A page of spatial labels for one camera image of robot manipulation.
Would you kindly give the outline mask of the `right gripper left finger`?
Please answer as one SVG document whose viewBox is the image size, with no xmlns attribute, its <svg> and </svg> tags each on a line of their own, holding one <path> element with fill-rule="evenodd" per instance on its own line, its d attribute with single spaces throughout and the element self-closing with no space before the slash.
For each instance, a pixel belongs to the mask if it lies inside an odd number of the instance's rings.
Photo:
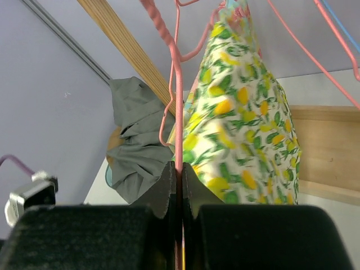
<svg viewBox="0 0 360 270">
<path fill-rule="evenodd" d="M 134 205 L 149 212 L 142 269 L 175 269 L 176 170 L 166 163 L 159 179 Z"/>
</svg>

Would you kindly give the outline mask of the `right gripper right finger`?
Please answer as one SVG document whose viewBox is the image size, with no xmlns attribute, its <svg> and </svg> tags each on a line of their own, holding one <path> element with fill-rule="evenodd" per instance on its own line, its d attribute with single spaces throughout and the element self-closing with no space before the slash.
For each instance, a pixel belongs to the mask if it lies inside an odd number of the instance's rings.
<svg viewBox="0 0 360 270">
<path fill-rule="evenodd" d="M 183 164 L 182 192 L 184 268 L 203 269 L 204 240 L 200 208 L 203 205 L 223 204 L 223 201 L 201 183 L 189 163 Z"/>
</svg>

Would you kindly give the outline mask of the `grey skirt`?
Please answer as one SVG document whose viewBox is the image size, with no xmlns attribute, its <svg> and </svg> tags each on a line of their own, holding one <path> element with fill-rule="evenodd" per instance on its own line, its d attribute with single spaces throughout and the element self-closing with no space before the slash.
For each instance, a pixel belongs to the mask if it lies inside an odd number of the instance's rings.
<svg viewBox="0 0 360 270">
<path fill-rule="evenodd" d="M 114 122 L 123 144 L 107 151 L 114 158 L 112 189 L 127 203 L 135 202 L 159 179 L 173 153 L 159 140 L 165 106 L 136 77 L 110 81 Z"/>
</svg>

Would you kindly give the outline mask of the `lemon print skirt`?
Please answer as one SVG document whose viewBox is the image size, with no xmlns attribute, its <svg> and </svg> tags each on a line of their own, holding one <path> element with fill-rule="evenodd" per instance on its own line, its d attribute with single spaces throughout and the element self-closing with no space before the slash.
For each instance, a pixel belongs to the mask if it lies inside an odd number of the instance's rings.
<svg viewBox="0 0 360 270">
<path fill-rule="evenodd" d="M 298 203 L 301 150 L 285 92 L 225 22 L 211 31 L 183 128 L 184 161 L 225 203 Z"/>
</svg>

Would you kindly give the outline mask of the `tan skirt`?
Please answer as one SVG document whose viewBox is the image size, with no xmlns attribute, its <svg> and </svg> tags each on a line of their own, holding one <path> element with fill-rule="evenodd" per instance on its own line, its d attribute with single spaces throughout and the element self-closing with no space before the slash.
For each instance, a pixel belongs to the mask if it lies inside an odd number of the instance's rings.
<svg viewBox="0 0 360 270">
<path fill-rule="evenodd" d="M 121 127 L 116 127 L 114 131 L 111 133 L 108 143 L 107 143 L 107 151 L 112 150 L 116 147 L 119 147 L 123 144 L 124 140 L 120 137 L 122 132 Z M 106 160 L 110 167 L 112 167 L 114 163 L 114 158 L 111 157 L 109 154 L 106 154 Z"/>
</svg>

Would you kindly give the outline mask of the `pastel floral skirt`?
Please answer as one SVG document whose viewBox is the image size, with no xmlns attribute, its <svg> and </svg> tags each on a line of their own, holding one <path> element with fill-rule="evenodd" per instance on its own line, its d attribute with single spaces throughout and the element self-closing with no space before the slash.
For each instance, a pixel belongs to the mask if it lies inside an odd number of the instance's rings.
<svg viewBox="0 0 360 270">
<path fill-rule="evenodd" d="M 262 58 L 261 49 L 253 27 L 250 8 L 247 1 L 222 1 L 219 5 L 219 15 L 225 19 L 231 28 L 243 37 L 252 51 Z"/>
</svg>

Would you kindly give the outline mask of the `pink wire hanger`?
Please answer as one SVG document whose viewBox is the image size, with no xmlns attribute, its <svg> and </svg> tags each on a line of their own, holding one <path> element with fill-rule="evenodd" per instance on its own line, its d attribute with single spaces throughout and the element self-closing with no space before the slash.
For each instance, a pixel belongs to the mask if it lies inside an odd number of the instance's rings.
<svg viewBox="0 0 360 270">
<path fill-rule="evenodd" d="M 195 57 L 200 50 L 203 48 L 208 32 L 213 28 L 214 21 L 219 17 L 219 9 L 216 8 L 211 13 L 210 21 L 206 25 L 206 28 L 202 34 L 201 39 L 197 47 L 186 55 L 181 55 L 177 47 L 178 40 L 178 29 L 179 29 L 179 18 L 180 8 L 191 5 L 195 1 L 189 1 L 187 3 L 181 3 L 175 1 L 175 7 L 177 9 L 177 17 L 175 22 L 175 35 L 172 36 L 166 27 L 166 24 L 161 16 L 160 11 L 157 9 L 154 1 L 142 1 L 143 7 L 146 9 L 149 17 L 153 21 L 155 28 L 158 30 L 161 38 L 168 46 L 172 58 L 172 64 L 170 68 L 169 77 L 169 94 L 170 101 L 166 105 L 164 110 L 163 119 L 159 130 L 159 140 L 166 146 L 167 144 L 163 141 L 162 134 L 165 124 L 165 118 L 167 117 L 168 110 L 173 101 L 175 101 L 175 171 L 176 171 L 176 220 L 180 222 L 179 226 L 175 228 L 175 268 L 185 269 L 185 240 L 184 240 L 184 229 L 183 229 L 183 217 L 182 217 L 182 206 L 183 206 L 183 188 L 182 188 L 182 170 L 183 170 L 183 77 L 181 63 L 188 61 Z"/>
<path fill-rule="evenodd" d="M 264 57 L 292 105 L 359 106 L 359 54 L 346 51 L 320 1 L 266 1 Z"/>
</svg>

